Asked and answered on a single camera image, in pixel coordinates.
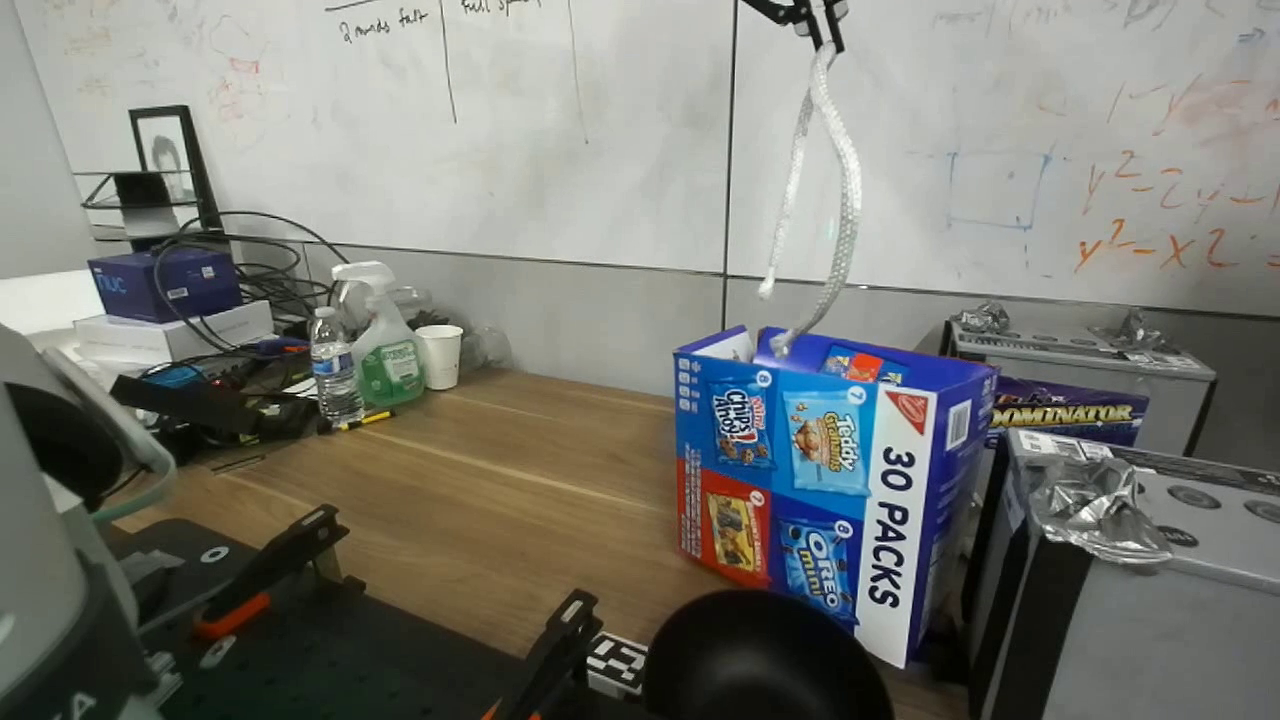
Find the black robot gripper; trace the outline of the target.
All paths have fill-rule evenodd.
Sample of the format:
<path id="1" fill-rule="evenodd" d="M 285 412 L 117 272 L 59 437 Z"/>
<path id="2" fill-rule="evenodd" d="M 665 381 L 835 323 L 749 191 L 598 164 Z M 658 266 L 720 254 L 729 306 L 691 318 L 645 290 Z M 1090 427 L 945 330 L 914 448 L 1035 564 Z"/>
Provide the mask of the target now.
<path id="1" fill-rule="evenodd" d="M 758 6 L 762 17 L 775 20 L 775 22 L 792 22 L 792 33 L 801 40 L 807 40 L 813 46 L 819 46 L 819 28 L 826 28 L 826 43 L 842 54 L 843 53 L 843 33 L 842 20 L 850 17 L 850 0 L 826 0 L 826 20 L 818 28 L 818 20 L 807 17 L 807 0 L 744 0 L 749 6 Z"/>

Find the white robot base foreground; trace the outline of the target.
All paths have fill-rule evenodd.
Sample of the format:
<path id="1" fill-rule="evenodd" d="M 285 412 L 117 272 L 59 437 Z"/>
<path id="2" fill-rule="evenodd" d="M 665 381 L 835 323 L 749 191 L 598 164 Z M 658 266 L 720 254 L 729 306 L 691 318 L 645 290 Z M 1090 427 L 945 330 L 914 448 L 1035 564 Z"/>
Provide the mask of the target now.
<path id="1" fill-rule="evenodd" d="M 106 528 L 175 461 L 64 349 L 0 329 L 0 715 L 166 720 L 175 676 Z"/>

